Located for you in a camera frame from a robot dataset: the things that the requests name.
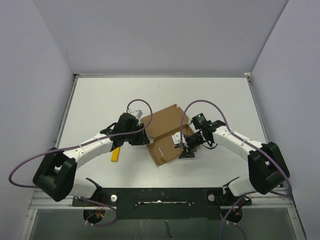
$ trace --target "cardboard box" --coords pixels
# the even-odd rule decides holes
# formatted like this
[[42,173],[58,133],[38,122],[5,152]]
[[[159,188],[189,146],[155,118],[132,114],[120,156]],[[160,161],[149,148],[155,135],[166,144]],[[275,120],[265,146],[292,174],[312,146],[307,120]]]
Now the cardboard box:
[[[180,130],[180,122],[184,111],[177,107],[177,104],[164,108],[153,114],[152,122],[146,128],[147,134],[154,138],[153,143],[147,145],[147,148],[156,165],[163,165],[178,158],[183,151],[182,148],[175,148],[172,135]],[[146,124],[150,119],[145,116],[141,122]],[[189,118],[183,119],[183,133],[187,133]],[[188,134],[193,134],[193,130],[188,127]]]

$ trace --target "gray wall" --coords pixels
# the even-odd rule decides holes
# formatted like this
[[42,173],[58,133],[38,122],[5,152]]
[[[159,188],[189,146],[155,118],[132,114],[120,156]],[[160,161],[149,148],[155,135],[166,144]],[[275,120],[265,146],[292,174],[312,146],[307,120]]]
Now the gray wall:
[[319,0],[290,0],[252,72],[266,129],[291,172],[308,240],[320,236],[319,10]]
[[[19,238],[33,189],[9,172],[54,144],[73,76],[32,0],[0,3],[0,233]],[[14,179],[31,184],[39,160]]]
[[253,69],[287,1],[34,0],[73,73],[215,77]]

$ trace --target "yellow block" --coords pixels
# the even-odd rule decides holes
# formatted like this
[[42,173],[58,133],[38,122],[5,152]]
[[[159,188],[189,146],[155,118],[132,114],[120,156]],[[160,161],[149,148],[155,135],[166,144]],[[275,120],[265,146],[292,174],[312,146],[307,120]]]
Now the yellow block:
[[118,162],[120,147],[112,151],[111,162]]

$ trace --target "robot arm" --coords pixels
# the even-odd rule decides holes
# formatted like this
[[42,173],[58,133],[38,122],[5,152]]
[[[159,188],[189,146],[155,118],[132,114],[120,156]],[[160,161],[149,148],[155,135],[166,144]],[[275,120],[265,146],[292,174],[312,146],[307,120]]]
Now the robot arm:
[[[245,144],[245,141],[267,153],[283,169],[286,176],[290,177],[280,149],[275,143],[264,144],[237,133],[245,140],[241,141],[228,131],[224,122],[220,120],[208,121],[202,113],[193,117],[192,123],[198,132],[190,136],[183,136],[183,152],[180,158],[194,158],[196,147],[207,142],[209,145],[212,143],[222,145],[248,162],[249,175],[239,176],[224,186],[224,190],[230,192],[234,197],[252,192],[266,194],[284,181],[283,176],[273,164],[259,151]],[[180,148],[180,133],[177,132],[172,136],[172,139],[175,146]]]
[[141,116],[142,111],[129,110],[120,116],[118,122],[101,130],[78,148],[45,155],[33,177],[33,183],[56,202],[66,196],[91,198],[99,186],[91,179],[75,178],[77,169],[97,156],[122,146],[124,142],[133,146],[150,144],[152,140],[144,130],[122,134],[142,129],[144,124],[139,121]]

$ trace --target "table surface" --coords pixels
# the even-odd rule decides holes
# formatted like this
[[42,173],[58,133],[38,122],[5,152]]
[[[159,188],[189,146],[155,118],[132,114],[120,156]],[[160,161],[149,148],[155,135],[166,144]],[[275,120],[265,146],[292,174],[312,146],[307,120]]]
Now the table surface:
[[[194,100],[209,100],[224,112],[229,125],[241,134],[265,142],[265,136],[246,78],[79,78],[73,93],[59,147],[84,142],[116,122],[133,99],[144,99],[154,112],[172,104],[185,109]],[[148,107],[135,102],[131,109]],[[196,103],[187,115],[204,113],[211,121],[222,120],[207,103]],[[176,159],[156,166],[146,146],[125,143],[118,162],[111,153],[91,160],[76,173],[104,188],[221,187],[248,174],[248,164],[235,153],[218,146],[199,147],[196,158]]]

